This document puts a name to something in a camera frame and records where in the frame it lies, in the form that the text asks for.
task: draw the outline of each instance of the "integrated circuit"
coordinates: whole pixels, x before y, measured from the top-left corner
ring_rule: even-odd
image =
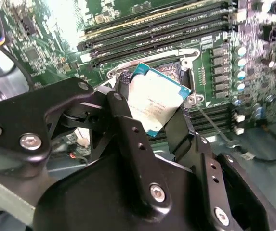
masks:
[[[27,59],[30,62],[39,59],[39,54],[37,53],[36,48],[31,48],[29,50],[26,50],[25,54],[26,54]]]

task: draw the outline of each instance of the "green circuit board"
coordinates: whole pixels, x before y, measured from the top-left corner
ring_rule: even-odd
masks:
[[[179,77],[189,79],[182,64],[185,56],[164,54],[197,49],[189,86],[201,98],[199,107],[217,108],[235,103],[236,97],[250,128],[263,116],[276,122],[276,74],[261,63],[261,59],[276,62],[276,40],[261,39],[261,28],[274,24],[276,15],[263,14],[254,4],[252,0],[4,0],[0,12],[6,45],[30,72],[36,88],[68,77],[95,87],[115,77],[109,76],[111,70],[125,63],[133,65],[118,69],[116,77],[132,73],[137,60],[159,69],[167,65],[173,75],[177,69]],[[241,46],[247,48],[242,57],[236,51]],[[156,54],[162,57],[149,58]],[[238,77],[239,72],[246,76]],[[188,100],[184,104],[196,110]],[[256,113],[257,104],[261,113]]]

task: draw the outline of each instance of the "mounting hole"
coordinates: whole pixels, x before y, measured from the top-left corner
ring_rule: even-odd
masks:
[[[146,147],[142,143],[138,144],[138,148],[143,151],[146,150]]]
[[[136,127],[132,127],[132,130],[133,130],[135,133],[138,133],[138,132],[139,132],[139,129],[136,128]]]
[[[218,180],[216,177],[212,176],[212,179],[213,179],[213,181],[215,181],[216,183],[219,183],[219,180]]]
[[[92,115],[90,116],[89,118],[89,122],[92,123],[92,124],[95,124],[99,121],[99,117],[97,115]]]
[[[210,166],[213,168],[213,169],[216,169],[216,166],[214,164],[210,164]]]

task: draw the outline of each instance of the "motherboard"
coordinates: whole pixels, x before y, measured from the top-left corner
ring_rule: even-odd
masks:
[[[145,63],[192,90],[184,108],[200,133],[213,127],[196,106],[237,135],[276,122],[276,1],[2,0],[0,12],[36,88],[114,86]]]

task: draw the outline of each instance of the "chip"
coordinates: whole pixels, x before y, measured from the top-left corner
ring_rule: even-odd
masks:
[[[30,50],[27,50],[27,51],[25,52],[25,54],[26,54],[27,59],[28,59],[30,62],[39,59],[39,55],[38,55],[38,53],[37,53],[37,51],[36,51],[36,48],[32,48],[32,49],[30,49]]]
[[[254,74],[254,68],[247,69],[247,76],[252,76]]]
[[[104,11],[104,12],[103,12],[103,16],[105,16],[105,17],[110,16],[109,11]]]

